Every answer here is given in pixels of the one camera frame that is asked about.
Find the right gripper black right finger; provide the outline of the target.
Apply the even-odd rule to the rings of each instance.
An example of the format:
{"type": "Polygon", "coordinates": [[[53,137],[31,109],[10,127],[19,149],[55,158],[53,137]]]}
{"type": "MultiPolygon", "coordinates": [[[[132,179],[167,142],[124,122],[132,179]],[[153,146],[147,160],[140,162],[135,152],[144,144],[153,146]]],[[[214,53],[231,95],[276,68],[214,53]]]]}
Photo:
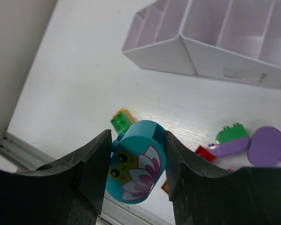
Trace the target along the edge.
{"type": "Polygon", "coordinates": [[[164,134],[177,225],[281,225],[281,167],[222,169],[164,134]]]}

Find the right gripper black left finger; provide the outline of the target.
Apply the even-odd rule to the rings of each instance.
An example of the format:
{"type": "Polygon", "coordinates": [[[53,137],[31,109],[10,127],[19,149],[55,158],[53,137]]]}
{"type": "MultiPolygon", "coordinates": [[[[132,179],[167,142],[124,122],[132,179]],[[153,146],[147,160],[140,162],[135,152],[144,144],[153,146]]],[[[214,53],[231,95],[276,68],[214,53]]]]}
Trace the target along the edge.
{"type": "Polygon", "coordinates": [[[0,170],[0,225],[94,225],[101,214],[111,131],[36,170],[0,170]]]}

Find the teal frog flower lego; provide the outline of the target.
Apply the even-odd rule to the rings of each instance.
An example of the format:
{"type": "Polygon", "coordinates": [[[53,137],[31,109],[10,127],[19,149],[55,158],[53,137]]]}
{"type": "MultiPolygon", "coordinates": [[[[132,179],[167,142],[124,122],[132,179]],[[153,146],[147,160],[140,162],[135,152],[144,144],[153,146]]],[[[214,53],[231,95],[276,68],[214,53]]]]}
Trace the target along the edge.
{"type": "Polygon", "coordinates": [[[111,144],[106,191],[126,204],[145,201],[166,168],[164,128],[150,120],[132,124],[111,144]]]}

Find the yellow butterfly lego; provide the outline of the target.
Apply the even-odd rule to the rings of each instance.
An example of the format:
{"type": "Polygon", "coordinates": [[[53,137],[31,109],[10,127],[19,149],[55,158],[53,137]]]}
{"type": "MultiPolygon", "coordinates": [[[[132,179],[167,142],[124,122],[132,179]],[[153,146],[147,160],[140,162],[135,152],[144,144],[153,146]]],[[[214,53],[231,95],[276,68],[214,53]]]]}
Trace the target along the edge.
{"type": "Polygon", "coordinates": [[[162,189],[166,194],[169,194],[169,189],[168,189],[168,182],[167,182],[167,180],[162,184],[161,189],[162,189]]]}

